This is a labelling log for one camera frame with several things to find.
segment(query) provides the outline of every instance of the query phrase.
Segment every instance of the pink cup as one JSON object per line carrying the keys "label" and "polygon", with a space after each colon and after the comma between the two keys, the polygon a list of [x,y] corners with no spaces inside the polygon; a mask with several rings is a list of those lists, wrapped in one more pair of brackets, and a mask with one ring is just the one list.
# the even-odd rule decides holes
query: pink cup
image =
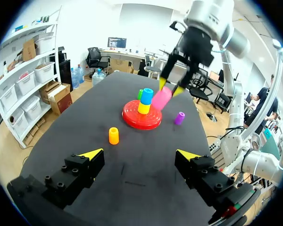
{"label": "pink cup", "polygon": [[172,91],[164,86],[161,91],[158,91],[152,99],[152,106],[158,110],[164,109],[169,100],[172,98]]}

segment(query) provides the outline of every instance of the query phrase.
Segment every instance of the screw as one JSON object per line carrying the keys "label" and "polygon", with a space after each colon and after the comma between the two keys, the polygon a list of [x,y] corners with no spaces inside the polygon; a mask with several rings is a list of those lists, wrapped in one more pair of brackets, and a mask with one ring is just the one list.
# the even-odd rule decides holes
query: screw
{"label": "screw", "polygon": [[51,182],[51,177],[49,175],[45,176],[45,182],[50,183]]}
{"label": "screw", "polygon": [[32,187],[29,186],[29,185],[27,185],[25,188],[26,188],[26,190],[27,190],[28,192],[31,192],[31,191],[32,191]]}
{"label": "screw", "polygon": [[216,191],[216,192],[220,192],[221,191],[221,189],[222,189],[222,184],[215,184],[215,187],[214,187],[214,190]]}
{"label": "screw", "polygon": [[205,169],[203,169],[203,170],[201,171],[201,174],[202,174],[202,175],[206,175],[207,173],[208,173],[208,171],[205,170]]}
{"label": "screw", "polygon": [[228,183],[229,183],[229,184],[232,185],[234,182],[235,182],[235,178],[234,178],[234,177],[229,177],[229,178],[228,178]]}
{"label": "screw", "polygon": [[78,172],[79,172],[79,170],[78,169],[72,169],[72,173],[73,173],[73,175],[74,176],[77,176],[78,175]]}
{"label": "screw", "polygon": [[19,192],[18,192],[18,196],[19,196],[19,197],[23,197],[23,196],[24,196],[24,192],[19,191]]}
{"label": "screw", "polygon": [[59,190],[63,190],[65,188],[65,184],[63,182],[57,182],[57,187]]}
{"label": "screw", "polygon": [[62,169],[61,169],[63,172],[65,172],[67,170],[67,166],[62,166]]}

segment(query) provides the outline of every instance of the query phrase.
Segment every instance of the yellow cup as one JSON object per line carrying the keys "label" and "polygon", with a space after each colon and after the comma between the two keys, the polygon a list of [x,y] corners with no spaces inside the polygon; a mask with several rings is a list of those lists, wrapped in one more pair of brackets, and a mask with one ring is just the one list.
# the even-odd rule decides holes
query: yellow cup
{"label": "yellow cup", "polygon": [[117,145],[119,142],[118,129],[116,127],[111,127],[109,129],[109,143],[112,145]]}
{"label": "yellow cup", "polygon": [[138,105],[137,111],[141,114],[148,114],[151,105],[143,105],[141,102]]}

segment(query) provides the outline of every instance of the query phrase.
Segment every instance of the white storage bin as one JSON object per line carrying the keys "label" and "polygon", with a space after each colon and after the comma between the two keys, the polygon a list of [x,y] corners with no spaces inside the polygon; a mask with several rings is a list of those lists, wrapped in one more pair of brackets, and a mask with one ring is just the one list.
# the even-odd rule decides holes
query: white storage bin
{"label": "white storage bin", "polygon": [[0,100],[6,111],[17,102],[18,98],[15,91],[15,84],[9,84],[0,89]]}
{"label": "white storage bin", "polygon": [[40,98],[37,96],[30,97],[24,102],[22,109],[31,120],[35,120],[42,112]]}
{"label": "white storage bin", "polygon": [[17,81],[16,84],[19,87],[22,95],[24,96],[35,87],[34,72],[29,73],[27,76]]}
{"label": "white storage bin", "polygon": [[21,108],[18,108],[15,110],[12,116],[14,117],[14,123],[11,126],[20,137],[28,127],[28,122],[24,115],[24,111]]}
{"label": "white storage bin", "polygon": [[33,41],[37,45],[36,55],[51,51],[55,48],[55,36],[53,36],[53,32],[36,35],[33,37]]}
{"label": "white storage bin", "polygon": [[35,69],[34,73],[39,83],[44,83],[53,78],[53,65],[54,62],[45,63],[46,66],[40,69]]}

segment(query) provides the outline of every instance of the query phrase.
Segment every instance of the office chair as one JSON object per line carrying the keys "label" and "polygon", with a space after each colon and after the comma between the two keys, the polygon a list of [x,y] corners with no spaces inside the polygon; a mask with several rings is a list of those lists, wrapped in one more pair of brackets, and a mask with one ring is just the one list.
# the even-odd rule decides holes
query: office chair
{"label": "office chair", "polygon": [[157,67],[151,67],[151,61],[148,55],[145,55],[145,63],[146,66],[144,67],[144,70],[149,72],[148,78],[152,78],[153,74],[157,74],[157,76],[159,76],[161,70]]}
{"label": "office chair", "polygon": [[213,94],[213,91],[208,87],[208,72],[199,69],[199,71],[192,76],[190,87],[188,88],[191,96],[198,98],[198,102],[202,100],[208,101],[208,97]]}
{"label": "office chair", "polygon": [[221,109],[221,114],[226,111],[227,106],[230,103],[230,98],[224,93],[220,93],[218,99],[214,102],[215,106]]}
{"label": "office chair", "polygon": [[[100,60],[102,59],[102,57],[107,57],[108,62],[101,62]],[[110,56],[101,56],[99,48],[92,47],[92,48],[88,48],[88,56],[86,58],[86,63],[89,66],[89,68],[101,68],[103,70],[104,68],[109,67],[110,58],[111,58]]]}

